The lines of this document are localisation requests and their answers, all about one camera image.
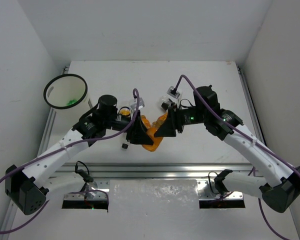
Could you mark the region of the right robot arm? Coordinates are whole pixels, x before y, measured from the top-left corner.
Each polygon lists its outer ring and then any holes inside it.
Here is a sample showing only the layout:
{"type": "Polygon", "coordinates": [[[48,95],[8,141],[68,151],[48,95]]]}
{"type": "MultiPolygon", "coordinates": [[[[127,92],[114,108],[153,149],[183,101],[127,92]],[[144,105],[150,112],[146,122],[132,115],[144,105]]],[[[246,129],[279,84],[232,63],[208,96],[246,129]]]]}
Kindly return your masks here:
{"type": "Polygon", "coordinates": [[[300,195],[300,166],[292,170],[270,155],[236,114],[220,107],[212,86],[196,88],[193,96],[192,107],[168,108],[167,118],[154,136],[175,137],[183,132],[184,126],[204,124],[210,134],[237,150],[261,173],[248,176],[225,169],[214,178],[212,191],[221,196],[242,192],[262,199],[278,213],[285,212],[300,195]]]}

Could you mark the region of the green plastic bottle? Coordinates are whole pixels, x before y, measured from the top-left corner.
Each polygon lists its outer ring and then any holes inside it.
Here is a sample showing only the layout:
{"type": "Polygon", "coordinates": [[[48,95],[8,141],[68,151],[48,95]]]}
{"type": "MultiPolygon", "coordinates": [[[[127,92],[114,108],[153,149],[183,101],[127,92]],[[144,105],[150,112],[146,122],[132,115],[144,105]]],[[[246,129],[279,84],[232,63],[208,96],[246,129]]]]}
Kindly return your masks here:
{"type": "Polygon", "coordinates": [[[77,102],[77,100],[73,99],[73,100],[70,100],[66,105],[71,106],[71,105],[75,104],[76,102],[77,102]]]}

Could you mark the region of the orange juice bottle front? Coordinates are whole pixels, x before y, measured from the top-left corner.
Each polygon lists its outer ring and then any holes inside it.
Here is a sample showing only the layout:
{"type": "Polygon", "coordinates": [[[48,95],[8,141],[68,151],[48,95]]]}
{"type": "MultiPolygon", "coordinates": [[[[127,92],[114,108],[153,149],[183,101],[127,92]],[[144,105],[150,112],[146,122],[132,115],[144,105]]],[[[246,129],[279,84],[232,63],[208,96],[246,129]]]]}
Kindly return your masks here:
{"type": "Polygon", "coordinates": [[[149,152],[155,152],[159,147],[159,145],[161,144],[162,140],[164,139],[163,137],[154,136],[157,130],[158,129],[155,127],[150,127],[146,132],[147,135],[152,139],[153,144],[152,145],[143,144],[142,147],[149,152]]]}

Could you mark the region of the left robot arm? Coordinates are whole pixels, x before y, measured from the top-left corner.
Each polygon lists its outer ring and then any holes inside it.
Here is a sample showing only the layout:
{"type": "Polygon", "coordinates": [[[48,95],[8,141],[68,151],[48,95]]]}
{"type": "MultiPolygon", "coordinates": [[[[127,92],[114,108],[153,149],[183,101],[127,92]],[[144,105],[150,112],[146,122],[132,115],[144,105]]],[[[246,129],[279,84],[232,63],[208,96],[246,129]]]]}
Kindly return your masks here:
{"type": "Polygon", "coordinates": [[[144,101],[137,94],[128,106],[117,108],[117,99],[105,94],[89,109],[65,136],[37,158],[5,172],[5,193],[28,216],[37,212],[53,192],[49,178],[66,162],[95,142],[126,134],[133,145],[153,144],[141,117],[144,101]]]}

